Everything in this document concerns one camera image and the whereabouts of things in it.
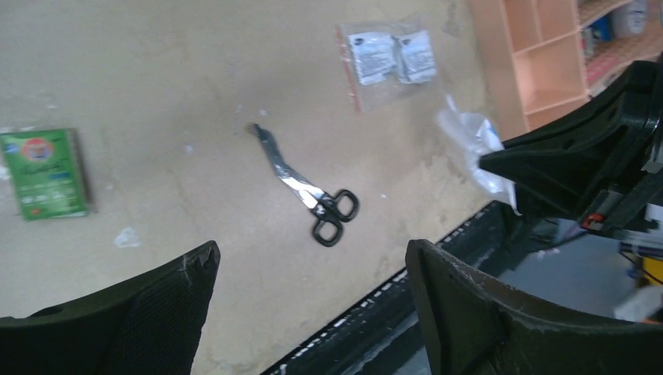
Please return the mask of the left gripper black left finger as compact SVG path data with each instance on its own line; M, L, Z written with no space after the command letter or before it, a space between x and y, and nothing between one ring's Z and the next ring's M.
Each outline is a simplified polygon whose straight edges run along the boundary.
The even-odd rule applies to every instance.
M215 241L25 318L1 319L3 374L189 374L221 261Z

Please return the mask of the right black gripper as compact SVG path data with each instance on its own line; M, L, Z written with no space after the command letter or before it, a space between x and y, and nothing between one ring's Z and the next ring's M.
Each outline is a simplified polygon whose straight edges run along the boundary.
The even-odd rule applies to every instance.
M662 172L643 170L662 129L662 64L635 61L597 97L480 158L516 187L525 215L579 220L621 249L662 257Z

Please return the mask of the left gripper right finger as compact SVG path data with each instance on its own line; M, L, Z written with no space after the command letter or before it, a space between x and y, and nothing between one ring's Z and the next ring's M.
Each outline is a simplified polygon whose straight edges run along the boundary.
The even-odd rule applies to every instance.
M434 374L659 374L662 328L527 294L426 240L406 268Z

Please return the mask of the blue white mask packet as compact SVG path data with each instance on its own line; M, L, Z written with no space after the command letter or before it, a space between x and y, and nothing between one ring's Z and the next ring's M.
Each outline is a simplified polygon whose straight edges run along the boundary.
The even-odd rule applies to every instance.
M519 216L514 182L479 167L483 156L504 150L492 123L481 113L461 112L450 94L445 95L445 100L436 122L447 157L487 198L507 204Z

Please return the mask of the small green medicine box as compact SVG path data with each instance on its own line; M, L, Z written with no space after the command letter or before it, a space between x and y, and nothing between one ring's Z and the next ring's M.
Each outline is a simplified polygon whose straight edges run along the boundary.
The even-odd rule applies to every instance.
M26 221L89 214L90 199L75 130L3 133L1 151Z

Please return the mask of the orange compartment tray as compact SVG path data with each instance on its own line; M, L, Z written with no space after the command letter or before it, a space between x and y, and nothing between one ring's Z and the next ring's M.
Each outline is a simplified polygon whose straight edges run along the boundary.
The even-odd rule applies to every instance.
M575 1L476 0L468 5L502 140L588 102Z

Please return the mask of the tape roll in rack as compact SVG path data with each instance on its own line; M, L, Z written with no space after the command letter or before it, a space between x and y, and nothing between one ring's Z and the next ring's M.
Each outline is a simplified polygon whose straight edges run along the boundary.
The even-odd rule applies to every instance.
M612 37L632 38L641 35L647 25L649 3L647 0L632 0L609 13Z

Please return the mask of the small white pad packet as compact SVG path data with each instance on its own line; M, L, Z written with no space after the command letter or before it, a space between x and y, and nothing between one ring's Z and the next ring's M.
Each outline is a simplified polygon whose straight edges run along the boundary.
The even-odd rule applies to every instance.
M385 81L395 69L394 40L391 34L363 32L348 36L358 83L369 86Z

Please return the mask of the black handled scissors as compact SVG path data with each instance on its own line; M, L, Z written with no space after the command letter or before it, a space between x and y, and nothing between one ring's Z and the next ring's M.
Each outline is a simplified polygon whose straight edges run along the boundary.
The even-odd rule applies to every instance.
M358 197L348 189L340 189L331 195L315 186L285 161L269 130L257 123L250 123L247 131L259 140L275 176L316 218L311 230L315 241L327 248L336 245L344 233L343 224L354 220L360 211Z

